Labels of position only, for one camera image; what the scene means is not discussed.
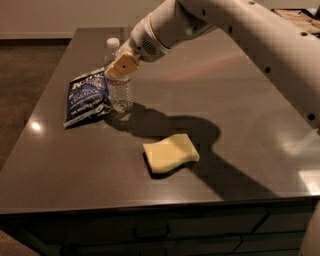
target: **water bottle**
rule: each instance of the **water bottle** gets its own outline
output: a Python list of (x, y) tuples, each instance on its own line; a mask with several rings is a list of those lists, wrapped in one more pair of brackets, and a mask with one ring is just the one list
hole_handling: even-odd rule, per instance
[[(117, 38), (109, 38), (107, 40), (107, 53), (104, 57), (104, 68), (107, 70), (108, 66), (114, 61), (118, 51), (120, 42)], [(121, 77), (119, 79), (111, 79), (105, 72), (105, 78), (108, 84), (110, 101), (112, 109), (125, 113), (132, 108), (132, 95), (131, 95), (131, 75)]]

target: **crumpled blue packet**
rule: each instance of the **crumpled blue packet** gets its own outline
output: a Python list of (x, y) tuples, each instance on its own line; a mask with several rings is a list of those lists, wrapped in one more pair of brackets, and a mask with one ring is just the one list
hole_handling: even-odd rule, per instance
[(65, 128), (86, 118), (96, 118), (111, 111), (109, 91), (100, 68), (72, 80), (69, 85)]

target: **yellow sponge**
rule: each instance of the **yellow sponge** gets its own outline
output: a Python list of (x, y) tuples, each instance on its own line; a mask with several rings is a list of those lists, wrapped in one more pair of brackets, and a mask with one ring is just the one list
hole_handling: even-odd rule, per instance
[(143, 144), (151, 171), (167, 173), (179, 165), (199, 161), (200, 156), (187, 134), (175, 134), (162, 141)]

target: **white bottle cap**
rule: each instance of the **white bottle cap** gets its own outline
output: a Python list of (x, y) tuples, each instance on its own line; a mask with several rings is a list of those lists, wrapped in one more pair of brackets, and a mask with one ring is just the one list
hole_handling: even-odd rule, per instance
[(107, 40), (107, 47), (110, 49), (115, 49), (118, 48), (120, 46), (120, 41), (118, 38), (109, 38)]

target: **table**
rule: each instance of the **table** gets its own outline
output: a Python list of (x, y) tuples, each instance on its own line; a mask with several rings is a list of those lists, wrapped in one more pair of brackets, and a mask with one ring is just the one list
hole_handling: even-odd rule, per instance
[[(43, 255), (297, 253), (320, 137), (222, 31), (142, 63), (129, 115), (64, 130), (69, 81), (129, 33), (77, 30), (0, 172), (0, 226)], [(176, 133), (200, 161), (152, 175), (142, 144)]]

